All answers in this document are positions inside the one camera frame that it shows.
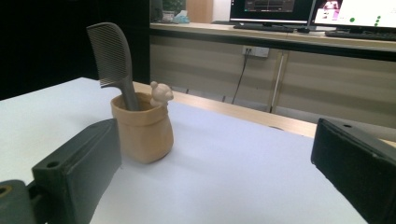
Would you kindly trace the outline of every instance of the small figurine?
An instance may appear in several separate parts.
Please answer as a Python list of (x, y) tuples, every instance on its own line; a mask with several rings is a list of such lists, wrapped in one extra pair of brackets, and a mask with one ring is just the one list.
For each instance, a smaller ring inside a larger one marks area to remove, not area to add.
[(167, 85), (152, 81), (150, 86), (152, 88), (152, 99), (150, 100), (152, 106), (168, 105), (168, 101), (173, 100), (172, 90)]

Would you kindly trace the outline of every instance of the power socket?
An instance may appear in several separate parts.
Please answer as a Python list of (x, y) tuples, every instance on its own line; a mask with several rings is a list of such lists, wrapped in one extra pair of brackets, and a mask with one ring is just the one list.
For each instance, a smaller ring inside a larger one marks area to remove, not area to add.
[(260, 47), (253, 47), (253, 46), (244, 46), (242, 47), (242, 54), (246, 54), (247, 50), (250, 49), (249, 55), (267, 58), (268, 57), (268, 48), (260, 48)]
[(256, 53), (255, 52), (255, 47), (253, 47), (253, 46), (244, 46), (244, 47), (242, 47), (242, 54), (248, 53), (248, 49), (250, 49), (249, 55), (254, 55)]

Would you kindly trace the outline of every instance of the beige pot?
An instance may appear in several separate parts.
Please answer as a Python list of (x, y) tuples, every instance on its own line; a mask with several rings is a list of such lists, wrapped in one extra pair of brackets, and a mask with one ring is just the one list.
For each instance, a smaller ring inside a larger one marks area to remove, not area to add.
[(121, 96), (111, 101), (111, 110), (119, 126), (121, 151), (131, 159), (149, 163), (171, 150), (172, 125), (166, 106), (151, 106), (150, 94), (137, 92), (136, 96), (141, 111), (125, 110)]

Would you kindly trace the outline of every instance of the table surface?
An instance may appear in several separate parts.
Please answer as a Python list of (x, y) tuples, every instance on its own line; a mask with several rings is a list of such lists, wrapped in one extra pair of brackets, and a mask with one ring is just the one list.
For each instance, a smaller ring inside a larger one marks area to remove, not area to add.
[[(1, 101), (1, 181), (31, 182), (39, 161), (112, 118), (119, 94), (79, 78)], [(314, 124), (178, 92), (168, 110), (171, 152), (151, 164), (123, 158), (92, 223), (365, 223), (311, 164)]]

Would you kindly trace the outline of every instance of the gray comb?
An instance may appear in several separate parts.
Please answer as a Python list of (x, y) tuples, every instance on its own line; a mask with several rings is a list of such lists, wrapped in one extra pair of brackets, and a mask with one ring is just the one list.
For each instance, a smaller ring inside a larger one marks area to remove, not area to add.
[(102, 88), (121, 90), (127, 110), (139, 110), (132, 84), (132, 60), (128, 42), (120, 27), (102, 22), (87, 27)]

